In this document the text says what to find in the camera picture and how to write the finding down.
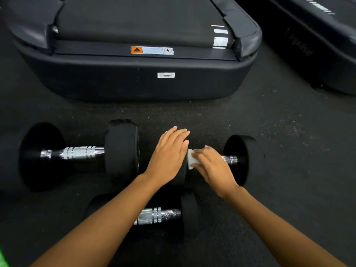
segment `white sponge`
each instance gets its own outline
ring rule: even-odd
[[[188,169],[193,169],[193,167],[191,166],[192,164],[201,164],[201,162],[198,159],[192,157],[192,152],[194,152],[192,149],[188,149],[188,153],[187,153]]]

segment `speckled floor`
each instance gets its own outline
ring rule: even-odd
[[[255,137],[269,175],[247,190],[350,266],[356,265],[356,97],[318,93],[266,44],[240,89],[201,102],[86,103],[47,90],[21,59],[0,23],[0,135],[48,120],[69,145],[102,145],[110,119],[139,126],[147,163],[160,134],[177,125],[191,131],[190,146],[222,150],[231,134]],[[190,241],[171,235],[127,240],[120,266],[276,266],[258,236],[195,173],[201,233]],[[114,188],[99,164],[76,167],[52,191],[0,198],[0,247],[11,266],[28,266],[80,222],[92,197]]]

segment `person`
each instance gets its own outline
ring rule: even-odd
[[[176,126],[159,139],[147,170],[115,198],[89,216],[31,267],[109,265],[122,240],[150,198],[172,180],[188,150],[187,129]],[[211,188],[250,224],[281,266],[345,266],[326,250],[275,215],[245,188],[228,164],[209,146],[194,150],[194,164]]]

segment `person's left hand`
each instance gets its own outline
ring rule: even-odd
[[[167,184],[178,173],[188,150],[185,138],[190,131],[177,130],[177,126],[166,131],[158,141],[144,175],[156,179],[160,186]]]

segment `treadmill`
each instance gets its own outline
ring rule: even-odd
[[[356,0],[236,0],[313,87],[356,95]]]
[[[5,0],[1,13],[41,82],[88,101],[229,96],[262,41],[234,0]]]

